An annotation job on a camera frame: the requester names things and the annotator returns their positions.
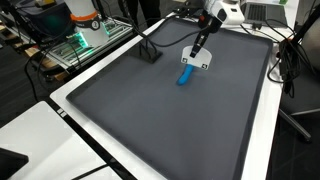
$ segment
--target white table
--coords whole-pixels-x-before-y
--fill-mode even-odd
[[[289,0],[285,7],[287,20],[290,27],[294,26],[299,0]],[[161,22],[145,31],[145,34],[150,33]],[[263,27],[263,32],[266,32],[275,38],[281,40],[268,28]],[[285,35],[290,35],[291,32],[287,29],[279,29]],[[55,91],[50,95],[64,111],[66,111],[77,123],[79,123],[90,135],[92,135],[113,157],[115,157],[126,169],[128,169],[136,178],[140,179],[164,179],[162,175],[152,169],[144,161],[135,156],[111,135],[101,129],[98,125],[93,123],[89,118],[83,115],[75,107],[73,107],[67,100],[66,96],[88,80],[90,77],[99,72],[102,68],[107,66],[121,54],[130,49],[134,44],[139,42],[142,38],[136,37],[121,48],[114,51],[109,56],[74,78],[72,81]],[[243,180],[262,180],[265,179],[269,156],[271,152],[273,134],[278,115],[278,107],[281,97],[281,86],[270,82],[265,77],[263,88],[260,94],[260,100],[256,112],[255,121],[253,124],[251,139],[247,151],[247,157],[243,170]]]
[[[0,147],[29,157],[10,179],[72,179],[106,164],[45,102],[1,128]],[[121,180],[109,167],[84,179]]]

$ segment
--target blue object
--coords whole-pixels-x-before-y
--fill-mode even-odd
[[[179,86],[183,86],[188,82],[188,79],[189,79],[193,69],[194,69],[194,66],[192,66],[190,64],[186,65],[186,68],[184,69],[184,72],[182,73],[182,75],[180,76],[180,78],[177,81],[177,84]]]

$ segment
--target desk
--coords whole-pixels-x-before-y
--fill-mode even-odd
[[[1,128],[0,147],[29,157],[10,179],[72,179],[106,164],[45,102]],[[107,167],[85,179],[120,177]]]
[[[299,0],[289,0],[286,6],[287,19],[291,27],[294,26],[294,21],[298,9]],[[161,22],[158,22],[153,27],[145,31],[145,34],[154,30]],[[262,31],[271,33],[268,28],[263,28]],[[280,30],[282,33],[291,34],[287,29]],[[67,112],[78,124],[80,124],[89,134],[91,134],[113,157],[115,157],[126,169],[128,169],[137,179],[164,179],[162,175],[144,163],[141,159],[135,156],[132,152],[126,149],[122,144],[116,141],[107,132],[93,123],[89,118],[83,115],[67,100],[66,96],[83,82],[95,75],[121,54],[125,53],[134,44],[142,38],[136,37],[121,48],[114,51],[109,56],[74,78],[72,81],[62,86],[60,89],[50,95],[65,112]],[[274,63],[274,56],[270,61],[270,66]],[[247,151],[245,167],[243,170],[243,180],[262,180],[266,177],[269,156],[271,152],[274,128],[278,115],[278,107],[280,103],[282,88],[279,84],[270,82],[265,76],[263,89],[261,91],[260,100],[256,112],[255,122],[253,124],[251,139]]]

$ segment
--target gray mat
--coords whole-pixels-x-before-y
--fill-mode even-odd
[[[153,40],[165,44],[198,29],[170,21]],[[148,64],[122,56],[67,97],[92,121],[168,179],[240,179],[272,42],[227,30],[211,35],[208,71],[177,86],[182,49]]]

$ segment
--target person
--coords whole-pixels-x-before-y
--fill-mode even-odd
[[[138,2],[141,5],[141,9],[144,15],[144,18],[147,21],[147,26],[151,27],[161,18],[160,13],[160,0],[126,0],[128,5],[128,10],[130,15],[136,25],[138,25]],[[120,10],[123,13],[124,17],[127,17],[126,11],[124,9],[123,0],[118,0]]]

